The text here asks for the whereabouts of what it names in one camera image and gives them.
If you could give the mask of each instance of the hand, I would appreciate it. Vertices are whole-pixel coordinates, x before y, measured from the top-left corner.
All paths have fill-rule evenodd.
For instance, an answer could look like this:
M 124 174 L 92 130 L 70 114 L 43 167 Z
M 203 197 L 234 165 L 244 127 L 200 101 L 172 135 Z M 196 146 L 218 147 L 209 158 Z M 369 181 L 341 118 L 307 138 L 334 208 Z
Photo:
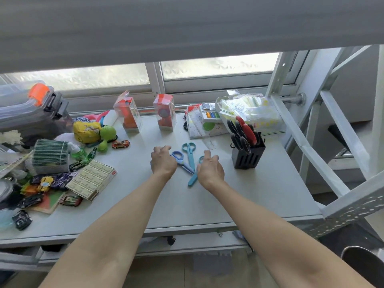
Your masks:
M 177 162 L 169 155 L 170 146 L 154 147 L 151 153 L 151 169 L 155 175 L 160 175 L 169 180 L 175 173 Z
M 208 191 L 217 182 L 224 180 L 224 169 L 218 162 L 218 155 L 211 157 L 211 152 L 204 150 L 204 160 L 202 164 L 197 165 L 197 178 Z

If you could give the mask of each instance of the teal scissors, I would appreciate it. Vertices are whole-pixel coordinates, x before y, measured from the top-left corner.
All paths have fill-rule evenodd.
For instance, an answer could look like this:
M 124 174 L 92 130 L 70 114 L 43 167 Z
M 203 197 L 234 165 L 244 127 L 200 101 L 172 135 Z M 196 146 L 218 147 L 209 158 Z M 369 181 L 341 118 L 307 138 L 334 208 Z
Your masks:
M 170 156 L 174 157 L 176 159 L 176 162 L 178 165 L 182 166 L 183 169 L 185 169 L 187 172 L 191 173 L 191 174 L 194 174 L 195 173 L 195 170 L 193 170 L 189 164 L 186 164 L 184 162 L 184 155 L 182 152 L 178 151 L 178 150 L 175 150 L 174 152 L 172 152 L 170 154 Z
M 199 164 L 201 164 L 203 162 L 203 159 L 204 159 L 203 155 L 201 157 L 199 157 Z M 192 178 L 189 180 L 188 187 L 192 187 L 193 184 L 196 182 L 196 180 L 197 180 L 197 171 L 195 171 Z
M 181 146 L 183 152 L 188 154 L 188 162 L 191 168 L 195 171 L 195 160 L 193 159 L 193 152 L 196 149 L 196 145 L 193 142 L 189 142 L 187 144 L 183 144 Z

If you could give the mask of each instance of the yellow pouch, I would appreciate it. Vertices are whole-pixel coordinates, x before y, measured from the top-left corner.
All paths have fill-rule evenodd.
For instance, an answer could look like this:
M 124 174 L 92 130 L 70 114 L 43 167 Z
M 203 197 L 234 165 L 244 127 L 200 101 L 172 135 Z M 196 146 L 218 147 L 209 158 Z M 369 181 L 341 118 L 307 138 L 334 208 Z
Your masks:
M 73 123 L 73 133 L 76 140 L 84 144 L 97 142 L 101 139 L 101 125 L 99 122 L 81 122 Z

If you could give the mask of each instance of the black metal holder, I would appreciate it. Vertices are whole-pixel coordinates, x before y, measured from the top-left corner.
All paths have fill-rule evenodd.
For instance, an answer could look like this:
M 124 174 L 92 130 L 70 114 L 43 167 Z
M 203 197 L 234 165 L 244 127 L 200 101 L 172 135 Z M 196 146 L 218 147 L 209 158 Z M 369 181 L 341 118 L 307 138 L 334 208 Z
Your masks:
M 251 153 L 247 154 L 244 150 L 232 149 L 232 162 L 235 169 L 251 169 L 255 168 L 259 162 L 264 150 L 265 144 L 261 138 L 261 132 L 258 133 L 260 143 L 256 147 L 251 147 Z

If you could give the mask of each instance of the tabletop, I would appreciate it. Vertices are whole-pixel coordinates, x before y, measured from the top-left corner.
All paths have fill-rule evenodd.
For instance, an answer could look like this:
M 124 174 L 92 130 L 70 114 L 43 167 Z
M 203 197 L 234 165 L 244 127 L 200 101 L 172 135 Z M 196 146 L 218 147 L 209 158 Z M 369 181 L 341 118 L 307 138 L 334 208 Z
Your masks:
M 127 149 L 97 153 L 95 160 L 117 170 L 117 175 L 93 200 L 83 200 L 79 207 L 59 205 L 51 215 L 30 212 L 32 224 L 24 231 L 9 228 L 0 233 L 0 247 L 72 242 L 83 230 L 114 204 L 142 184 L 151 174 L 151 152 L 157 145 L 170 145 L 180 150 L 182 144 L 196 144 L 194 161 L 204 154 L 201 139 L 189 140 L 183 129 L 184 115 L 177 114 L 173 132 L 159 130 L 155 116 L 143 116 L 140 133 L 127 135 L 117 121 L 114 127 L 118 139 L 128 139 Z M 246 198 L 260 204 L 287 220 L 321 218 L 321 212 L 306 188 L 278 137 L 266 136 L 266 149 L 255 169 L 236 170 L 231 159 L 228 134 L 211 137 L 225 171 L 225 180 Z M 233 220 L 217 199 L 199 182 L 191 188 L 187 183 L 191 174 L 178 166 L 166 184 L 154 207 L 144 236 L 211 232 L 219 228 L 235 227 Z

